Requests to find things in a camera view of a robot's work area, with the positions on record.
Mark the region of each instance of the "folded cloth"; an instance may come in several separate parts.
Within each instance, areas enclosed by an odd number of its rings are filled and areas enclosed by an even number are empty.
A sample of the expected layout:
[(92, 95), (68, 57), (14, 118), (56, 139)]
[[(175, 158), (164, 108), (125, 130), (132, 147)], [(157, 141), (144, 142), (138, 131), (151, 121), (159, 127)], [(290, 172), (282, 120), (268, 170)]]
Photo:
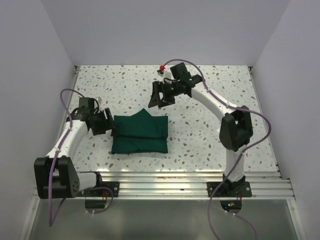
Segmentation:
[(168, 116), (151, 116), (145, 109), (132, 116), (114, 116), (112, 154), (168, 153)]

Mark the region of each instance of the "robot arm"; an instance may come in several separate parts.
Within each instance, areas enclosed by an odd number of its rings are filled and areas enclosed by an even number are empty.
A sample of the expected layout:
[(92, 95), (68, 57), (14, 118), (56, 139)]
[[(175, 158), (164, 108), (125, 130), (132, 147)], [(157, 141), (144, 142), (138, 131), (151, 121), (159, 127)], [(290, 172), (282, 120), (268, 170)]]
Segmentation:
[[(164, 81), (155, 81), (152, 83), (152, 96), (148, 107), (158, 106), (161, 108), (175, 104), (175, 96), (180, 94), (187, 94), (189, 97), (206, 106), (221, 122), (219, 139), (226, 148), (226, 169), (224, 172), (226, 176), (235, 165), (242, 149), (250, 142), (250, 137), (253, 135), (250, 113), (232, 110), (221, 105), (221, 103), (205, 89), (201, 83), (201, 76), (191, 76), (184, 63), (179, 63), (171, 67), (170, 70), (174, 78), (173, 80), (169, 79), (171, 76), (170, 73), (160, 71), (160, 73), (165, 76)], [(230, 106), (237, 107), (218, 93), (215, 92), (215, 94)], [(244, 157), (242, 157), (234, 171), (232, 171), (228, 180), (231, 184), (245, 181)]]
[(47, 199), (49, 195), (49, 174), (53, 159), (56, 156), (55, 171), (52, 178), (52, 198), (75, 198), (79, 192), (102, 187), (99, 172), (76, 172), (72, 159), (83, 137), (91, 129), (93, 135), (105, 134), (115, 128), (109, 108), (96, 112), (93, 98), (81, 97), (79, 107), (67, 118), (63, 133), (54, 148), (45, 156), (34, 162), (34, 172), (38, 195)]

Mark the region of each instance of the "wall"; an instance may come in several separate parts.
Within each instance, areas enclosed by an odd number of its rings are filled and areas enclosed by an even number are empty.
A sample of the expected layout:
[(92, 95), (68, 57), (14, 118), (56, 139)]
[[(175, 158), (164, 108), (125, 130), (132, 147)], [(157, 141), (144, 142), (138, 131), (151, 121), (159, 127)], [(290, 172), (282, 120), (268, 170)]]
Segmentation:
[(36, 184), (33, 163), (54, 144), (59, 93), (73, 73), (39, 0), (0, 1), (1, 239), (19, 239)]
[(290, 0), (42, 0), (74, 65), (253, 66)]
[(280, 171), (291, 178), (309, 240), (320, 239), (319, 9), (319, 0), (291, 0), (253, 68)]

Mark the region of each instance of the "speckled table surface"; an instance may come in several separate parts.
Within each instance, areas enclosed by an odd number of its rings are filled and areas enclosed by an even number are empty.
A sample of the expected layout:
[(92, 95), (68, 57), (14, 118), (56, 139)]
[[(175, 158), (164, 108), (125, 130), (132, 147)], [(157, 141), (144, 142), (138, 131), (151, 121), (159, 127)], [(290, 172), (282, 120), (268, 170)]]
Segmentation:
[[(73, 159), (77, 171), (130, 172), (223, 172), (226, 150), (219, 142), (220, 122), (201, 103), (187, 95), (176, 97), (176, 103), (158, 109), (148, 108), (152, 82), (160, 81), (157, 65), (91, 65), (81, 66), (74, 89), (87, 97), (102, 99), (112, 115), (130, 116), (145, 108), (152, 116), (168, 115), (169, 153), (111, 154), (111, 131), (83, 138)], [(188, 67), (191, 74), (196, 70)], [(206, 81), (230, 102), (260, 111), (247, 66), (201, 65)], [(69, 108), (78, 106), (72, 95)], [(262, 138), (266, 129), (261, 118), (252, 115), (253, 137)], [(247, 151), (246, 172), (277, 172), (269, 141)]]

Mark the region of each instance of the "gray floor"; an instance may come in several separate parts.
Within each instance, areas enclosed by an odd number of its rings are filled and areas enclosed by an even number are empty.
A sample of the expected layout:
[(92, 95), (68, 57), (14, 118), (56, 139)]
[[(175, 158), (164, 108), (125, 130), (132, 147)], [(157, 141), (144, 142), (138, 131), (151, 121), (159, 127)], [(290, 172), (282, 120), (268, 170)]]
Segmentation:
[[(250, 226), (225, 214), (220, 202), (211, 210), (222, 240), (253, 240)], [(208, 201), (116, 200), (104, 213), (85, 214), (84, 200), (67, 199), (53, 227), (48, 227), (48, 201), (41, 200), (31, 240), (212, 240)], [(259, 240), (296, 240), (285, 200), (246, 200), (240, 213), (253, 223)]]

